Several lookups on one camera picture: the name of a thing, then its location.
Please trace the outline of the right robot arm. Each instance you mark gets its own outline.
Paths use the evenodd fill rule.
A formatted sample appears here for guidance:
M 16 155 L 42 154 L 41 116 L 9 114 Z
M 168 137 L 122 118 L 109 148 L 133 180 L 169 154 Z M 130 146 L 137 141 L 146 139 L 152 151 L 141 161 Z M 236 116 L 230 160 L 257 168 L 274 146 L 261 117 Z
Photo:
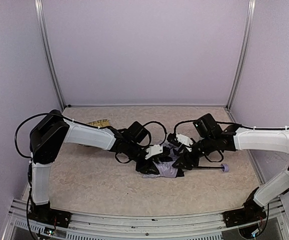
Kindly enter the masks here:
M 248 151 L 257 165 L 260 159 L 272 160 L 273 157 L 289 156 L 289 126 L 250 127 L 226 122 L 227 128 L 222 129 L 223 123 L 216 121 L 210 113 L 193 119 L 191 123 L 200 140 L 194 141 L 178 133 L 176 128 L 171 134 L 171 139 L 177 145 L 185 147 L 173 164 L 174 168 L 199 169 L 199 160 L 201 158 L 208 160 L 209 155 L 215 152 L 222 155 L 225 151 Z M 287 192 L 289 192 L 289 163 L 271 179 L 254 189 L 241 208 L 223 213 L 226 227 L 244 225 L 269 217 L 269 203 Z

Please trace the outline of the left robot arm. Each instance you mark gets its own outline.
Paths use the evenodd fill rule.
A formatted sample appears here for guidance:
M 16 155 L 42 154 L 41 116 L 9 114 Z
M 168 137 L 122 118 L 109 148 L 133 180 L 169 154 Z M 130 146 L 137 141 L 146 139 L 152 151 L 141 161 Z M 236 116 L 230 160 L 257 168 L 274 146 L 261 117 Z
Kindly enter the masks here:
M 20 132 L 29 131 L 29 152 L 20 150 Z M 22 121 L 14 133 L 15 149 L 28 160 L 27 215 L 40 223 L 68 223 L 72 211 L 94 211 L 100 204 L 96 183 L 121 165 L 137 176 L 157 170 L 154 160 L 163 152 L 152 144 L 145 126 L 132 122 L 126 129 L 91 126 L 61 114 L 39 113 Z

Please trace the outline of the lilac folding umbrella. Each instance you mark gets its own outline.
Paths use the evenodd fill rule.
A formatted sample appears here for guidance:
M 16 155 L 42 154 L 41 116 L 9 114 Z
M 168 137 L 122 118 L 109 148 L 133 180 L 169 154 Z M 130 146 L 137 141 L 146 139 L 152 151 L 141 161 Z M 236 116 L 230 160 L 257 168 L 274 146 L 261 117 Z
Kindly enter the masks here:
M 159 174 L 142 174 L 142 178 L 144 179 L 156 179 L 156 178 L 182 178 L 185 176 L 185 171 L 191 170 L 184 170 L 172 167 L 173 163 L 183 155 L 183 150 L 185 146 L 174 146 L 172 144 L 167 144 L 163 146 L 163 151 L 165 153 L 155 155 L 151 157 L 151 160 L 154 162 L 155 166 L 159 170 Z M 204 157 L 208 162 L 212 162 L 206 155 Z M 219 165 L 216 166 L 208 166 L 208 165 L 200 165 L 199 160 L 199 168 L 195 168 L 192 170 L 221 170 L 224 173 L 229 171 L 229 166 L 226 163 L 222 163 L 223 159 L 217 161 Z

